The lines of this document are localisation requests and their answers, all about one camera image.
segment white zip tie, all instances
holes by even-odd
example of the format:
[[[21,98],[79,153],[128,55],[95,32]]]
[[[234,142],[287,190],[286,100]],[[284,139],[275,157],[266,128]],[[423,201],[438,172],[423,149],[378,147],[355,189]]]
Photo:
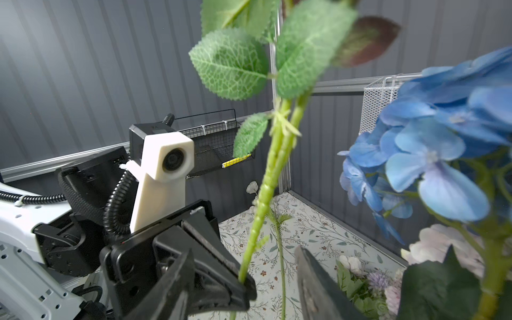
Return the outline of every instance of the white zip tie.
[[[23,203],[24,197],[27,197],[27,195],[23,195],[23,196],[19,197],[18,200],[16,200],[16,202],[14,202],[14,206],[15,207],[23,207],[25,205],[25,203]]]

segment aluminum rail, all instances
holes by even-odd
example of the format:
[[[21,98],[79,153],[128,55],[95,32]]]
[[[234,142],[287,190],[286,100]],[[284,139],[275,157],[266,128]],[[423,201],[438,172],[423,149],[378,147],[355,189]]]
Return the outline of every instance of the aluminum rail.
[[[329,93],[340,93],[340,92],[363,92],[365,87],[371,83],[385,78],[385,80],[391,80],[393,77],[400,82],[406,82],[421,76],[421,73],[409,73],[401,74],[397,76],[384,76],[384,77],[368,77],[368,78],[357,78],[357,79],[346,79],[346,80],[334,80],[334,81],[321,81],[317,82],[313,89],[313,95],[318,94],[329,94]]]

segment blue hydrangea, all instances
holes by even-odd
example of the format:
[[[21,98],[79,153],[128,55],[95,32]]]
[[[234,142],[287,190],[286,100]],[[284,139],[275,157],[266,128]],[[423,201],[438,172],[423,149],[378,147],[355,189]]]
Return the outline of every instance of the blue hydrangea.
[[[400,87],[371,133],[339,153],[347,156],[340,183],[349,201],[365,200],[385,236],[403,243],[386,217],[409,218],[418,198],[451,220],[478,222],[490,212],[512,220],[502,194],[511,192],[482,190],[491,171],[474,165],[498,168],[512,158],[511,57],[512,46],[423,70]]]

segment mounting hole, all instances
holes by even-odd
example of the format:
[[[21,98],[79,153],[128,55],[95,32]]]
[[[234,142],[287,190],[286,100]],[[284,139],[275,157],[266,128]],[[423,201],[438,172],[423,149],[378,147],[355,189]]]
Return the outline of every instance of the mounting hole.
[[[139,287],[135,286],[132,289],[130,289],[129,293],[130,296],[135,296],[139,292]]]
[[[183,152],[180,149],[173,149],[163,159],[163,168],[168,171],[177,170],[183,164],[183,159],[185,159]]]

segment purple flower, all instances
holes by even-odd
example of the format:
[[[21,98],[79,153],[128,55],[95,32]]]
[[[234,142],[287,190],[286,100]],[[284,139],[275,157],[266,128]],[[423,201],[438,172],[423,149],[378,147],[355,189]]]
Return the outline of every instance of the purple flower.
[[[388,276],[381,271],[369,273],[366,279],[368,279],[370,288],[380,293],[382,293],[382,291],[384,291],[390,285]]]

